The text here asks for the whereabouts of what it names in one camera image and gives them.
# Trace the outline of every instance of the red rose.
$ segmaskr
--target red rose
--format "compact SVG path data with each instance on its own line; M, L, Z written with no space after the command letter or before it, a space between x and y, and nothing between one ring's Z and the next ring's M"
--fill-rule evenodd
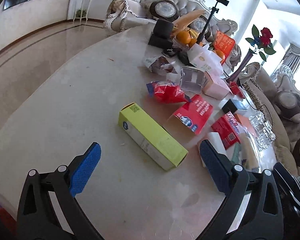
M268 46L271 43L271 40L265 36L261 36L260 40L265 46Z
M268 28L263 28L261 30L261 34L262 34L262 36L264 36L264 37L266 37L268 39L273 38L273 35L272 35L271 31Z

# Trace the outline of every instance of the vase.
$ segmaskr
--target vase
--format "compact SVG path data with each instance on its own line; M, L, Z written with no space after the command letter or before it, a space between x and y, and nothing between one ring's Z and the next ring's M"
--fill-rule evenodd
M226 82L229 83L231 81L236 82L241 71L245 68L245 66L248 64L248 62L252 59L253 53L248 51L247 55L244 57L243 61L241 62L239 68L230 76L226 79Z

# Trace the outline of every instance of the white side table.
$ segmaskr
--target white side table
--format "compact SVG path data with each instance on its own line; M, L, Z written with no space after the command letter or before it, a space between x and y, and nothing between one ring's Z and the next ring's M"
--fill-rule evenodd
M77 7L75 7L75 10L74 10L73 21L74 21L75 19L80 19L80 24L81 24L82 18L84 18L84 17L82 17L84 1L85 1L85 0L82 0L82 2L81 2L81 14L80 14L80 17L76 17L76 14L77 14ZM88 21L88 12L89 12L89 8L90 8L91 1L92 1L92 0L89 0L89 5L88 5L87 12L86 12L86 16L85 16L86 22Z

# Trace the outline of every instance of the marble floor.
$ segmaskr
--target marble floor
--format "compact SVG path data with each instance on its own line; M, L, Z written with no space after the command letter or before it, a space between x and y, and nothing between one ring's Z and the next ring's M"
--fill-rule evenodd
M40 31L0 56L0 129L58 68L105 39L102 23L62 23Z

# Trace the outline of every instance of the green box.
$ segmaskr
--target green box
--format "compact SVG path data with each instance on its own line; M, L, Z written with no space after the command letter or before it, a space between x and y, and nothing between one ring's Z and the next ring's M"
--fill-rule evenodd
M136 103L120 111L118 124L166 171L177 167L188 153Z

